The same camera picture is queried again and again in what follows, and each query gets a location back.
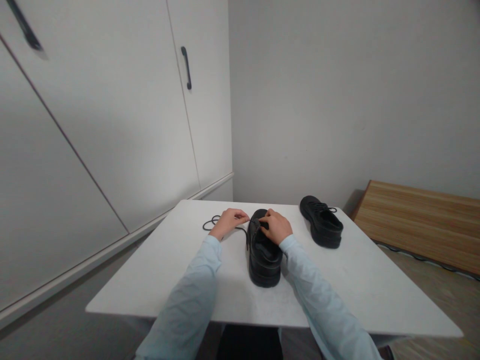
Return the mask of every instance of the white table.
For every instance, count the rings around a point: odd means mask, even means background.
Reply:
[[[462,331],[340,209],[338,249],[314,243],[298,206],[182,200],[88,304],[86,311],[156,318],[207,232],[202,225],[227,208],[252,215],[273,208],[350,311],[371,334],[461,337]],[[308,327],[292,285],[282,274],[273,288],[255,286],[247,269],[246,239],[235,230],[222,243],[222,266],[212,320],[223,323]]]

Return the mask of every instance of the dark pants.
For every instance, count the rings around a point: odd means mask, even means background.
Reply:
[[[224,359],[283,359],[278,328],[227,325],[216,354]]]

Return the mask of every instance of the wooden bench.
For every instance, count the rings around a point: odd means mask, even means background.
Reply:
[[[480,275],[480,200],[371,180],[352,220],[375,242]]]

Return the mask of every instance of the hand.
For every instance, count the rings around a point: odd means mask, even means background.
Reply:
[[[228,208],[221,213],[220,218],[208,235],[212,235],[214,238],[217,238],[218,241],[222,241],[222,238],[226,234],[249,220],[249,216],[242,210]]]
[[[268,223],[268,230],[263,226],[260,226],[260,229],[275,245],[280,245],[287,236],[294,233],[289,221],[279,212],[273,211],[272,209],[268,209],[265,217],[258,220]]]

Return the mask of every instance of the black leather shoe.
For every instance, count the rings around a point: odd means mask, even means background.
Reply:
[[[271,288],[280,281],[282,250],[268,239],[260,226],[269,228],[268,223],[260,223],[267,210],[258,209],[250,218],[246,234],[248,254],[248,274],[252,283],[262,288]]]
[[[337,209],[309,195],[301,200],[300,212],[310,222],[313,241],[324,248],[337,249],[340,246],[344,225],[333,214]]]

